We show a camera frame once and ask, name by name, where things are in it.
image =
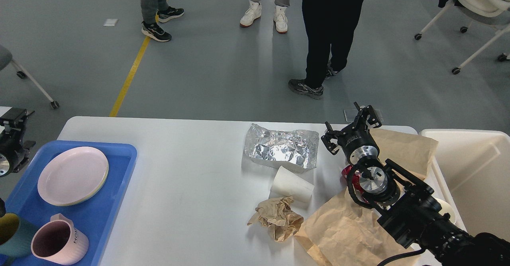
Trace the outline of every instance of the teal cup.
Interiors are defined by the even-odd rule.
[[[0,254],[8,256],[9,260],[31,255],[30,244],[37,230],[14,213],[0,217]]]

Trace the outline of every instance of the gray sneaker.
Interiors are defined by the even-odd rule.
[[[298,95],[305,95],[316,100],[322,99],[322,94],[324,93],[323,86],[317,89],[310,88],[304,83],[304,79],[290,79],[288,81],[288,88]]]
[[[333,70],[331,68],[331,60],[328,61],[328,68],[326,69],[326,79],[329,79],[331,77],[335,77],[338,74],[339,71]]]

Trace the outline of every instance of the white plastic container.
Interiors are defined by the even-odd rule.
[[[278,169],[271,191],[308,204],[314,191],[314,185],[287,170],[283,166]]]
[[[490,232],[510,240],[510,137],[499,131],[426,129],[470,235]]]

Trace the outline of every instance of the white chair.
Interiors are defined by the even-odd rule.
[[[11,52],[7,50],[4,46],[0,45],[0,70],[5,68],[9,63],[16,69],[16,75],[20,77],[20,79],[30,79],[36,86],[41,90],[41,92],[46,96],[46,98],[49,100],[49,104],[51,105],[51,108],[56,109],[60,107],[59,103],[52,99],[48,93],[39,85],[39,83],[30,75],[30,73],[23,68],[18,62],[16,62],[12,58]]]
[[[510,0],[450,0],[446,6],[420,31],[415,35],[415,39],[421,39],[423,33],[432,26],[432,24],[439,19],[450,7],[455,5],[455,1],[461,3],[463,6],[459,6],[459,10],[471,19],[468,26],[462,26],[460,29],[461,33],[466,33],[468,28],[471,26],[473,21],[477,21],[484,25],[492,27],[496,33],[485,45],[483,45],[477,52],[473,53],[468,59],[466,59],[458,67],[451,70],[454,75],[459,74],[462,68],[466,66],[474,57],[477,57],[485,48],[487,48],[492,42],[496,41],[503,34],[510,31],[510,17],[505,12],[510,8]],[[510,60],[510,56],[503,53],[498,56],[498,61]]]

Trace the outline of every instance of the stack of plates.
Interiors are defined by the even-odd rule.
[[[103,186],[108,160],[96,148],[78,147],[52,159],[37,183],[39,195],[49,204],[69,206],[84,202]]]

